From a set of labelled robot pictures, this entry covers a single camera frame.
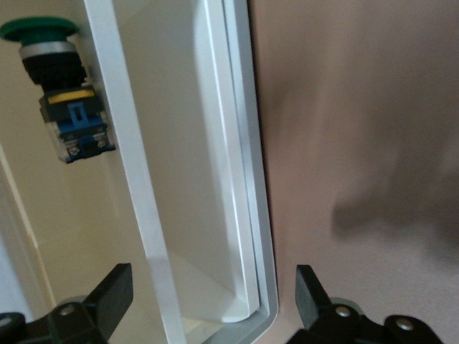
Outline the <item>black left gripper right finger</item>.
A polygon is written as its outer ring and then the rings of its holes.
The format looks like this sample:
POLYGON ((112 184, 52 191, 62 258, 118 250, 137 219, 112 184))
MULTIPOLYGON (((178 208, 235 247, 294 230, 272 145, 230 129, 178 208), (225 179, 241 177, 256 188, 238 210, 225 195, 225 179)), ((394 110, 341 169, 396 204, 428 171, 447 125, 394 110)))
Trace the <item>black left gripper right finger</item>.
POLYGON ((390 315, 382 325, 355 307, 334 303, 313 268, 298 265, 295 303, 303 322, 289 343, 441 343, 425 322, 408 315, 390 315))

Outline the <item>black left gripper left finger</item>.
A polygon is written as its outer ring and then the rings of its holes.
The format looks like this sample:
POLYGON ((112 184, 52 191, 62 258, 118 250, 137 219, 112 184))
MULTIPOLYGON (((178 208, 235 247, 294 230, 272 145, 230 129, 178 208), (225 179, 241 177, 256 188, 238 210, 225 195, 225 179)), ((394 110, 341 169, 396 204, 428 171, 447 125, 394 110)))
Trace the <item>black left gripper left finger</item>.
POLYGON ((33 322, 1 314, 2 343, 107 343, 133 301, 133 272, 117 264, 82 301, 67 302, 33 322))

